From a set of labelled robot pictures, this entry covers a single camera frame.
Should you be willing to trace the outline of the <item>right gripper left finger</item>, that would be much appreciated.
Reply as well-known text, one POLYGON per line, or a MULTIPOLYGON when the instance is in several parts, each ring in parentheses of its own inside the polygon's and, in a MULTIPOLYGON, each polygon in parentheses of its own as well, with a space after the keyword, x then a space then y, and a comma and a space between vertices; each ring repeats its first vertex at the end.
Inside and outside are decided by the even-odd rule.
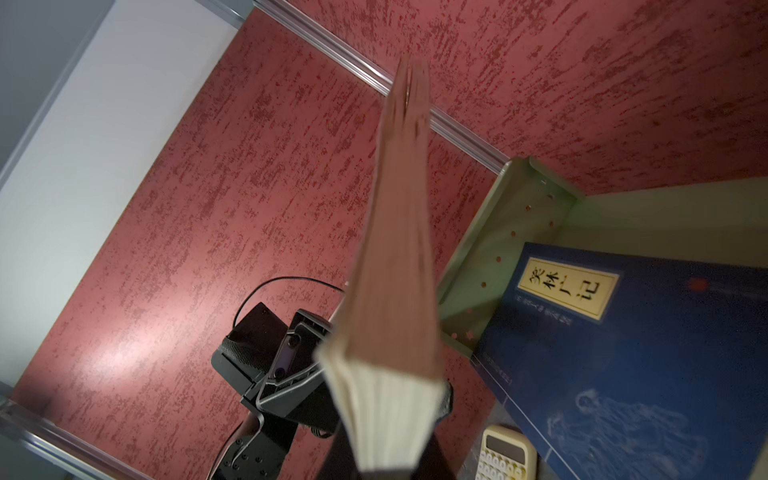
POLYGON ((360 474, 343 424, 333 436, 332 445, 315 476, 316 480, 358 480, 360 474))

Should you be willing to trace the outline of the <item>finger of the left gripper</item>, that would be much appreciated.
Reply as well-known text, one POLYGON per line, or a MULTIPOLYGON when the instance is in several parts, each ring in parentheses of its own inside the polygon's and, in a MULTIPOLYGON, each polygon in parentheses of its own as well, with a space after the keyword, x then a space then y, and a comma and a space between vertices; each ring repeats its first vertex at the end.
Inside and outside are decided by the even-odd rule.
POLYGON ((315 350, 331 333, 331 324, 300 309, 282 340, 258 396, 262 412, 333 434, 340 417, 315 350))

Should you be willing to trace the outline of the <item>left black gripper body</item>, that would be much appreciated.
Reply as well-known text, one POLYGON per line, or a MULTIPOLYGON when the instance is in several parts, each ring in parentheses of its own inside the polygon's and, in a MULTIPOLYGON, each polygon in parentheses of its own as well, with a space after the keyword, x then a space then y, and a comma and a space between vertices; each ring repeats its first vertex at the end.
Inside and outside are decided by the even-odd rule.
POLYGON ((219 451, 210 479, 276 479, 300 426, 333 435, 336 408, 313 358, 331 329, 303 309, 285 324, 262 303, 236 323, 211 364, 248 415, 219 451))

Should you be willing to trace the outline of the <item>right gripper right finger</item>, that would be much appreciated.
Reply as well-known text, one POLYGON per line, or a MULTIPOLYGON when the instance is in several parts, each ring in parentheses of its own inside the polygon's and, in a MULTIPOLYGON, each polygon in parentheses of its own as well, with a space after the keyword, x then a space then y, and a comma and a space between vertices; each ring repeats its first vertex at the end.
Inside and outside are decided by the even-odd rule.
POLYGON ((447 459, 440 448, 437 437, 433 434, 428 441, 420 462, 411 476, 412 480, 455 480, 447 459))

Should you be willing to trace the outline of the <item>blue book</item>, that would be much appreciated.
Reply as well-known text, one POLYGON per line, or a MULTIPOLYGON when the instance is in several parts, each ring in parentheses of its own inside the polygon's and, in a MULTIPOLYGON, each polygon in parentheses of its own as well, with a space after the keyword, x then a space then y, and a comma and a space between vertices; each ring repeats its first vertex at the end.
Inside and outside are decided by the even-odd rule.
POLYGON ((747 479, 767 272, 528 243, 472 362, 562 479, 747 479))
POLYGON ((365 479, 407 479, 446 391, 430 237, 427 63, 402 58, 382 111, 376 171, 348 290, 319 362, 365 479))

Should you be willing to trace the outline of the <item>cream calculator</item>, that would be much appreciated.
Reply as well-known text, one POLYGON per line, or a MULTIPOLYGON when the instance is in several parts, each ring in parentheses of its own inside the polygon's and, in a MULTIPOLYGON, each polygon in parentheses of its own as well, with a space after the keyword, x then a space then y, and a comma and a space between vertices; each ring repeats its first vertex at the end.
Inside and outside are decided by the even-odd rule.
POLYGON ((483 431, 476 480, 535 480, 537 451, 521 433, 501 425, 483 431))

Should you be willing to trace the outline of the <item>green wooden shelf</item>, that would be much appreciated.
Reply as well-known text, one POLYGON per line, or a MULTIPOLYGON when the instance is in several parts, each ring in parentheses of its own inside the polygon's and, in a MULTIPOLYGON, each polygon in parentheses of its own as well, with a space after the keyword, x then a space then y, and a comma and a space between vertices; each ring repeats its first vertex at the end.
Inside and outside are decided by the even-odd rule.
POLYGON ((764 177, 583 196, 532 158, 501 169, 437 289, 444 343, 469 357, 525 243, 764 268, 764 177))

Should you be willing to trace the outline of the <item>left aluminium corner post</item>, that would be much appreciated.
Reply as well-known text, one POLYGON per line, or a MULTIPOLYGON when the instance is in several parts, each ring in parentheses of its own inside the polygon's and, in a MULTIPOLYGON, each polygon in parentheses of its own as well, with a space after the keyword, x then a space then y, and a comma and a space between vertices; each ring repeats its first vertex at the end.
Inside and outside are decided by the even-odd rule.
MULTIPOLYGON (((258 10, 379 94, 386 96, 391 90, 393 76, 389 72, 288 1, 207 0, 200 4, 236 29, 244 25, 253 10, 258 10)), ((436 106, 431 109, 431 128, 436 134, 495 174, 500 174, 508 162, 508 157, 499 149, 436 106)))

